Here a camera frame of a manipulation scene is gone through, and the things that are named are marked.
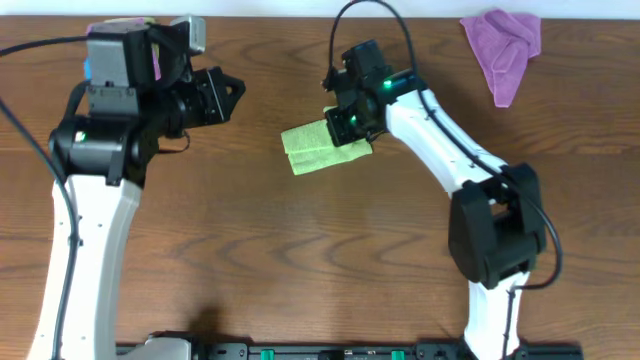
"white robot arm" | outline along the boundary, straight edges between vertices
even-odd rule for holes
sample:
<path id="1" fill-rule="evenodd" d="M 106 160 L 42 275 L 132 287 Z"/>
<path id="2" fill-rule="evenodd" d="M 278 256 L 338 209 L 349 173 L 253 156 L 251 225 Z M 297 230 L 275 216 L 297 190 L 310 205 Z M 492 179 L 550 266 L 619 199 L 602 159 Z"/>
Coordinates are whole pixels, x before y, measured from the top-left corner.
<path id="1" fill-rule="evenodd" d="M 429 119 L 414 90 L 397 98 L 386 107 L 387 129 L 394 137 L 404 142 L 449 194 L 462 189 L 467 181 L 480 183 L 492 176 L 480 169 Z M 506 163 L 491 155 L 475 143 L 440 107 L 433 91 L 424 90 L 423 96 L 430 109 L 440 121 L 463 144 L 472 149 L 486 164 L 500 172 Z M 493 289 L 482 283 L 469 281 L 469 321 L 464 331 L 464 340 L 475 356 L 480 359 L 499 359 L 502 355 L 504 331 L 508 319 L 507 291 L 514 285 L 524 285 L 529 272 L 518 272 L 503 280 Z M 511 330 L 507 354 L 519 346 L 517 335 L 518 308 L 521 291 L 516 292 L 514 311 L 511 313 Z"/>
<path id="2" fill-rule="evenodd" d="M 506 353 L 512 354 L 520 346 L 516 328 L 521 291 L 515 292 L 511 309 L 507 292 L 526 283 L 545 246 L 544 227 L 526 202 L 477 166 L 460 145 L 494 173 L 538 195 L 534 201 L 539 203 L 535 173 L 526 165 L 510 168 L 474 142 L 411 71 L 392 72 L 375 41 L 355 46 L 342 59 L 346 69 L 330 71 L 323 83 L 327 90 L 335 91 L 338 100 L 338 107 L 326 112 L 334 144 L 388 131 L 429 168 L 452 199 L 449 248 L 469 279 L 466 345 L 480 360 L 500 358 L 510 321 Z M 496 202 L 506 205 L 507 211 L 494 216 L 491 206 Z"/>
<path id="3" fill-rule="evenodd" d="M 72 92 L 67 113 L 49 139 L 75 207 L 81 242 L 70 260 L 72 219 L 56 186 L 51 261 L 28 359 L 51 359 L 52 354 L 58 357 L 53 360 L 117 358 L 114 329 L 124 249 L 147 164 L 159 152 L 158 138 L 229 121 L 245 91 L 241 80 L 219 67 L 193 71 L 190 58 L 204 51 L 204 27 L 204 20 L 193 16 L 170 26 L 92 25 L 87 37 L 90 83 Z M 153 55 L 154 44 L 159 54 Z M 161 75 L 157 81 L 154 56 Z M 85 91 L 89 114 L 77 115 Z M 68 263 L 72 282 L 65 288 Z M 65 304 L 60 299 L 66 296 Z M 58 316 L 60 309 L 66 316 Z M 64 330 L 62 337 L 56 329 Z M 193 354 L 190 341 L 158 337 L 118 358 L 191 360 Z"/>

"wooden table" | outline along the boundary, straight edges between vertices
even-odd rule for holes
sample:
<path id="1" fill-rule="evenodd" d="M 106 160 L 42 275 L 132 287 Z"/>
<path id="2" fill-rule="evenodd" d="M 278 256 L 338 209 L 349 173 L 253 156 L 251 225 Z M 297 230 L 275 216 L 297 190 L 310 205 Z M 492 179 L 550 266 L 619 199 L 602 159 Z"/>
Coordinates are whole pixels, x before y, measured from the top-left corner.
<path id="1" fill-rule="evenodd" d="M 0 46 L 84 33 L 96 18 L 11 17 Z M 125 256 L 117 338 L 193 330 L 208 340 L 415 342 L 458 337 L 467 283 L 447 249 L 448 198 L 400 142 L 293 176 L 280 132 L 322 117 L 331 20 L 208 20 L 194 66 L 248 91 L 226 125 L 157 157 Z M 474 139 L 537 170 L 562 236 L 561 281 L 528 293 L 530 341 L 578 341 L 589 359 L 640 357 L 640 23 L 543 21 L 543 52 L 497 109 L 457 20 L 411 20 L 422 74 Z M 337 54 L 376 38 L 408 67 L 392 20 L 345 20 Z M 82 78 L 84 44 L 1 59 L 0 94 L 46 143 Z M 0 121 L 0 358 L 22 358 L 42 301 L 52 180 Z M 532 281 L 553 268 L 541 256 Z"/>

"green cloth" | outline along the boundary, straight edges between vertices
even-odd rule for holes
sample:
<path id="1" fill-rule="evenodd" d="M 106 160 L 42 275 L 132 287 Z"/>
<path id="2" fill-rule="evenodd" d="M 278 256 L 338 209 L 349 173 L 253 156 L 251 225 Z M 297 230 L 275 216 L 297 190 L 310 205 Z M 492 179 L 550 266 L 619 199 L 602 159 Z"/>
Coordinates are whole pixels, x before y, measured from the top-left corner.
<path id="1" fill-rule="evenodd" d="M 282 144 L 295 175 L 352 161 L 373 152 L 365 139 L 340 147 L 333 146 L 327 120 L 318 120 L 283 132 Z"/>

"black cable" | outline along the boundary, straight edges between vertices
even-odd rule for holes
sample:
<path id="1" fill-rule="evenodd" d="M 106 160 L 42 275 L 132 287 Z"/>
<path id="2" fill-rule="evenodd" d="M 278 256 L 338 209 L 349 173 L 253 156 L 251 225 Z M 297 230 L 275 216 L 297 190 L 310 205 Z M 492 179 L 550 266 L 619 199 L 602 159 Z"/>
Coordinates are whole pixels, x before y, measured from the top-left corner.
<path id="1" fill-rule="evenodd" d="M 158 150 L 158 154 L 162 154 L 162 155 L 180 154 L 189 150 L 189 147 L 191 146 L 191 135 L 189 135 L 187 130 L 182 130 L 182 135 L 187 138 L 187 145 L 185 145 L 182 149 L 180 150 L 160 149 Z"/>
<path id="2" fill-rule="evenodd" d="M 78 111 L 78 106 L 80 106 L 82 98 L 87 91 L 87 86 L 89 86 L 90 83 L 90 80 L 85 80 L 76 85 L 73 90 L 71 90 L 69 101 L 67 102 L 67 108 L 64 111 L 65 119 L 72 118 L 76 114 L 76 111 Z"/>
<path id="3" fill-rule="evenodd" d="M 367 132 L 367 134 L 365 135 L 365 139 L 369 144 L 371 144 L 374 141 L 378 140 L 380 135 L 384 135 L 386 133 L 388 133 L 387 130 L 378 131 L 377 133 L 374 133 L 374 134 L 372 134 L 371 132 Z"/>
<path id="4" fill-rule="evenodd" d="M 385 8 L 387 8 L 391 13 L 393 13 L 393 15 L 395 16 L 398 24 L 400 25 L 400 27 L 402 28 L 402 32 L 404 33 L 404 37 L 406 39 L 407 42 L 407 49 L 409 51 L 409 58 L 411 61 L 411 69 L 415 75 L 415 81 L 420 81 L 420 75 L 418 73 L 418 63 L 416 61 L 416 56 L 415 53 L 413 51 L 413 43 L 411 41 L 411 35 L 409 33 L 409 30 L 407 28 L 407 25 L 405 24 L 403 18 L 400 16 L 400 14 L 398 14 L 398 12 L 388 3 L 382 1 L 382 0 L 353 0 L 350 3 L 346 4 L 338 13 L 338 16 L 336 16 L 335 21 L 333 23 L 333 28 L 331 29 L 331 37 L 329 39 L 329 70 L 327 72 L 327 77 L 331 76 L 331 74 L 333 73 L 334 67 L 333 67 L 333 42 L 334 42 L 334 38 L 335 38 L 335 33 L 336 33 L 336 29 L 338 28 L 338 22 L 340 21 L 340 18 L 342 17 L 342 15 L 347 11 L 347 9 L 349 9 L 351 6 L 361 3 L 361 2 L 373 2 L 376 4 L 380 4 L 382 6 L 384 6 Z M 426 100 L 424 99 L 424 95 L 422 94 L 422 91 L 418 91 L 418 97 L 420 98 L 420 102 L 422 103 L 422 106 L 425 109 L 425 112 L 427 113 L 428 117 L 431 118 L 433 120 L 433 122 L 436 124 L 436 126 L 438 126 L 438 128 L 447 136 L 447 138 L 449 138 L 449 140 L 451 140 L 451 142 L 453 142 L 459 149 L 460 151 L 462 151 L 462 153 L 467 156 L 475 165 L 477 165 L 478 167 L 480 167 L 482 170 L 486 171 L 488 174 L 490 174 L 491 176 L 493 176 L 494 178 L 496 178 L 498 181 L 500 181 L 501 183 L 505 184 L 511 191 L 513 191 L 514 193 L 516 193 L 517 195 L 519 195 L 521 198 L 523 198 L 533 209 L 534 211 L 540 216 L 540 218 L 542 219 L 542 221 L 544 222 L 545 226 L 547 227 L 547 229 L 549 230 L 549 234 L 551 235 L 551 238 L 553 240 L 553 245 L 555 248 L 555 253 L 556 253 L 556 266 L 555 266 L 555 270 L 553 272 L 553 274 L 551 274 L 551 276 L 544 282 L 539 283 L 539 284 L 532 284 L 532 285 L 518 285 L 518 286 L 513 286 L 510 290 L 509 290 L 509 307 L 508 307 L 508 311 L 507 311 L 507 326 L 506 326 L 506 333 L 505 333 L 505 340 L 504 340 L 504 346 L 503 346 L 503 353 L 502 353 L 502 358 L 506 359 L 506 350 L 507 350 L 507 343 L 509 341 L 509 330 L 511 328 L 511 314 L 512 314 L 512 308 L 513 308 L 513 300 L 515 299 L 515 291 L 517 290 L 541 290 L 541 289 L 545 289 L 549 286 L 551 286 L 560 276 L 560 273 L 562 272 L 562 246 L 560 244 L 560 237 L 558 236 L 558 232 L 556 231 L 555 226 L 553 225 L 553 223 L 551 222 L 551 220 L 549 219 L 549 217 L 547 216 L 547 214 L 544 212 L 544 210 L 542 210 L 542 208 L 536 203 L 536 201 L 534 201 L 528 194 L 526 194 L 525 192 L 523 192 L 520 187 L 515 184 L 513 181 L 511 181 L 510 179 L 508 179 L 507 177 L 501 175 L 500 173 L 498 173 L 496 170 L 494 170 L 493 168 L 491 168 L 489 165 L 487 165 L 486 163 L 484 163 L 482 160 L 480 160 L 480 158 L 473 153 L 473 151 L 469 150 L 461 141 L 459 141 L 452 133 L 451 131 L 449 131 L 449 129 L 444 126 L 442 124 L 442 122 L 440 121 L 440 119 L 438 118 L 438 116 L 436 115 L 436 112 L 431 109 L 428 105 Z"/>
<path id="5" fill-rule="evenodd" d="M 0 50 L 0 57 L 7 56 L 9 54 L 13 54 L 18 51 L 33 49 L 40 46 L 46 45 L 55 45 L 55 44 L 65 44 L 77 41 L 85 41 L 87 40 L 86 36 L 75 36 L 75 37 L 62 37 L 56 39 L 47 39 L 47 40 L 39 40 L 33 41 L 30 43 L 20 44 L 16 46 L 12 46 L 3 50 Z M 79 88 L 82 84 L 79 84 L 74 89 L 74 92 L 80 91 Z M 62 331 L 64 329 L 64 319 L 67 314 L 67 305 L 69 303 L 69 293 L 71 291 L 71 282 L 73 281 L 73 272 L 76 266 L 76 257 L 78 254 L 78 246 L 80 245 L 80 235 L 78 233 L 78 218 L 76 217 L 75 208 L 71 202 L 71 198 L 69 193 L 64 187 L 64 179 L 63 176 L 58 173 L 56 170 L 51 158 L 47 156 L 42 147 L 38 145 L 33 136 L 29 133 L 29 131 L 22 125 L 22 123 L 16 118 L 16 116 L 9 110 L 9 108 L 5 105 L 5 103 L 0 98 L 0 110 L 5 114 L 9 122 L 18 130 L 18 132 L 25 138 L 27 143 L 35 150 L 36 154 L 40 159 L 45 163 L 47 169 L 55 179 L 56 185 L 60 189 L 60 193 L 62 195 L 62 199 L 65 202 L 67 207 L 67 212 L 69 214 L 69 222 L 70 222 L 70 233 L 69 233 L 69 258 L 67 259 L 67 268 L 65 270 L 64 282 L 62 285 L 62 291 L 60 295 L 60 303 L 58 305 L 58 313 L 56 314 L 56 325 L 53 332 L 53 344 L 51 350 L 51 359 L 52 360 L 60 360 L 61 354 L 60 350 L 62 347 Z"/>
<path id="6" fill-rule="evenodd" d="M 86 36 L 69 36 L 69 37 L 61 37 L 61 38 L 55 38 L 55 39 L 32 41 L 29 43 L 15 45 L 12 47 L 8 47 L 6 49 L 2 49 L 0 50 L 0 57 L 4 57 L 9 54 L 13 54 L 14 52 L 18 52 L 22 50 L 37 48 L 40 46 L 66 44 L 66 43 L 85 41 L 85 40 L 87 40 Z"/>

